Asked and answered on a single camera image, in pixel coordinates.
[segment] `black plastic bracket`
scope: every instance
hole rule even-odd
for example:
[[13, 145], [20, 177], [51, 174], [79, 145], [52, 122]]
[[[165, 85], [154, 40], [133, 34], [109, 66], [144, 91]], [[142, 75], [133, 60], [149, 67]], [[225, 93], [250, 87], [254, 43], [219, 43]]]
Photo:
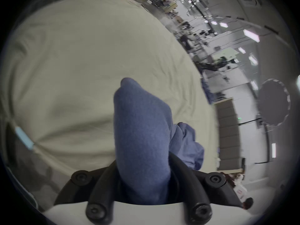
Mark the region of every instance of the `black plastic bracket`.
[[[242, 207], [225, 176], [188, 168], [176, 155], [169, 154], [171, 180], [167, 203], [185, 204], [187, 224], [203, 225], [212, 217], [211, 203]], [[55, 205], [88, 201], [86, 216], [94, 224], [109, 224], [113, 219], [113, 203], [131, 203], [126, 197], [116, 162], [109, 167], [75, 172], [61, 190]]]

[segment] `ceiling light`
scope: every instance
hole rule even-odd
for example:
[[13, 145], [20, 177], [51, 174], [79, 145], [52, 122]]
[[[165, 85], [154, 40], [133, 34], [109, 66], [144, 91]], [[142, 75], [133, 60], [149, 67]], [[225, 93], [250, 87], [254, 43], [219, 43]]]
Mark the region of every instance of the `ceiling light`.
[[276, 157], [276, 143], [272, 143], [272, 158]]
[[238, 50], [242, 53], [242, 54], [245, 54], [246, 51], [244, 49], [242, 49], [241, 47], [238, 48]]
[[260, 41], [259, 36], [253, 32], [250, 32], [250, 31], [244, 29], [244, 34], [245, 34], [245, 36], [250, 37], [251, 39], [253, 39], [256, 42]]
[[255, 81], [251, 81], [251, 85], [254, 90], [258, 90], [258, 86]]
[[224, 28], [228, 28], [227, 23], [224, 23], [224, 22], [220, 22], [220, 26], [221, 26], [221, 27], [224, 27]]
[[300, 75], [298, 76], [298, 79], [297, 79], [297, 86], [298, 86], [298, 89], [300, 90]]
[[258, 61], [252, 55], [249, 56], [249, 60], [251, 61], [251, 63], [253, 65], [257, 65], [258, 64]]

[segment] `blue cloth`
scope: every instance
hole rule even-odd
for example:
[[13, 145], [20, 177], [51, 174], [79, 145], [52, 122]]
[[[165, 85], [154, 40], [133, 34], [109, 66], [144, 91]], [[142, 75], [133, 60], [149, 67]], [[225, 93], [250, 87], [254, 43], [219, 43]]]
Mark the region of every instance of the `blue cloth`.
[[169, 150], [190, 168], [200, 169], [204, 149], [189, 125], [174, 125], [170, 107], [124, 78], [114, 95], [117, 167], [131, 201], [164, 204], [168, 196]]

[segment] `white bed sheet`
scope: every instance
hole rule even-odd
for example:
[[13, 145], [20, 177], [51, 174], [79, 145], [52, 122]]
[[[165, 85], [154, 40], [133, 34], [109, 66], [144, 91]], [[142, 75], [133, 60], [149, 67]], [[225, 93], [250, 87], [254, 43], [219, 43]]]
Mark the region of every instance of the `white bed sheet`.
[[215, 110], [181, 45], [132, 0], [62, 0], [11, 36], [1, 71], [8, 117], [52, 168], [71, 175], [114, 159], [113, 95], [124, 77], [165, 101], [196, 131], [201, 171], [216, 170]]

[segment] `dark hair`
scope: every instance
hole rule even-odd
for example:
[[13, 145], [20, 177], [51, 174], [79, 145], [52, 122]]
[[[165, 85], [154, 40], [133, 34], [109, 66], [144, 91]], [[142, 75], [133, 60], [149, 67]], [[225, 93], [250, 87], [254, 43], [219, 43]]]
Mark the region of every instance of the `dark hair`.
[[253, 200], [252, 197], [247, 198], [247, 199], [243, 202], [244, 208], [245, 208], [246, 210], [249, 209], [249, 208], [251, 208], [252, 205], [253, 205], [253, 203], [254, 203], [254, 200]]

